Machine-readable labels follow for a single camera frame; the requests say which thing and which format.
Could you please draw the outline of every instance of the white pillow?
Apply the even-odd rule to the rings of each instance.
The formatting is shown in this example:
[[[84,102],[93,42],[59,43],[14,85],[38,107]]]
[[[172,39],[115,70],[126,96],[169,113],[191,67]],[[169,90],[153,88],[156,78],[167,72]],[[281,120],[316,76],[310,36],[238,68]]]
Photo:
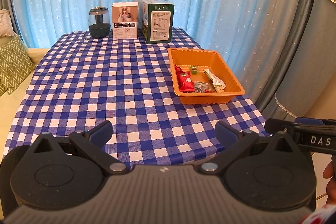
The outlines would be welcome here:
[[[14,31],[8,10],[0,10],[0,37],[13,37]]]

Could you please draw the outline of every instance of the gray gripper base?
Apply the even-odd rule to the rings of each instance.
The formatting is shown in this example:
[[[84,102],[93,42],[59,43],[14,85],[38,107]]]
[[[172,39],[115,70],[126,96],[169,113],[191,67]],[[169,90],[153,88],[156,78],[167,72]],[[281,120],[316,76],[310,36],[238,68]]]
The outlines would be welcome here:
[[[136,165],[111,176],[91,200],[74,208],[46,212],[20,206],[5,224],[222,223],[297,224],[311,211],[265,212],[233,198],[215,176],[192,165]]]

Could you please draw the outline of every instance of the glass jar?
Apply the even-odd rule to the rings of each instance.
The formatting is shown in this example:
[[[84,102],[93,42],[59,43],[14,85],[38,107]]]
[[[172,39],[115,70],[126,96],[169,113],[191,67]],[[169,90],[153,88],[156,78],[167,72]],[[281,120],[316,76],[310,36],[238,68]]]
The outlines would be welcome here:
[[[95,7],[89,12],[89,32],[93,38],[103,38],[110,34],[110,13],[106,7]]]

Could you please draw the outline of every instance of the orange plastic tray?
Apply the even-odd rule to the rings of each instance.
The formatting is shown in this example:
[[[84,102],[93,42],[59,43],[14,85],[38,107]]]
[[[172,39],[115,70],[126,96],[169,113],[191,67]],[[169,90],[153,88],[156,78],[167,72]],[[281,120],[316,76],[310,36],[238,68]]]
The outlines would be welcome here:
[[[244,95],[245,90],[216,51],[196,50],[188,48],[169,48],[171,76],[173,79],[174,92],[183,104],[220,104],[228,103],[234,96]],[[197,74],[191,75],[192,81],[209,83],[203,69],[209,69],[211,73],[220,78],[226,88],[221,93],[186,93],[179,90],[174,65],[181,67],[183,71],[190,71],[190,66],[197,66]]]

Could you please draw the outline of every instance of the checkered tablecloth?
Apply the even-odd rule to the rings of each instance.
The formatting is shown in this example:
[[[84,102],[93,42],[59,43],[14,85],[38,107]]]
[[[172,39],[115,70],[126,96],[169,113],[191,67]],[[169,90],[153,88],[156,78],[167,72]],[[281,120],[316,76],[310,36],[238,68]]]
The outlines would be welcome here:
[[[134,164],[180,164],[222,151],[214,134],[222,119],[262,134],[264,119],[247,96],[227,104],[183,105],[173,90],[167,48],[199,48],[182,29],[172,42],[93,39],[63,35],[37,66],[9,132],[4,155],[31,144],[43,131],[54,136],[89,130],[110,120],[106,152]]]

